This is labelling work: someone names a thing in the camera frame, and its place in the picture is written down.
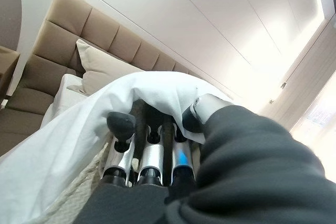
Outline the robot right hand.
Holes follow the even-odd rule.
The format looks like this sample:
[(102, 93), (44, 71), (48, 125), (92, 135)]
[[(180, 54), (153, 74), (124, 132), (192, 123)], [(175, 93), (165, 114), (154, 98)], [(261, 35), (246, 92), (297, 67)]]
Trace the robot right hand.
[(205, 94), (183, 126), (205, 137), (195, 184), (102, 183), (75, 223), (335, 223), (335, 183), (278, 123)]

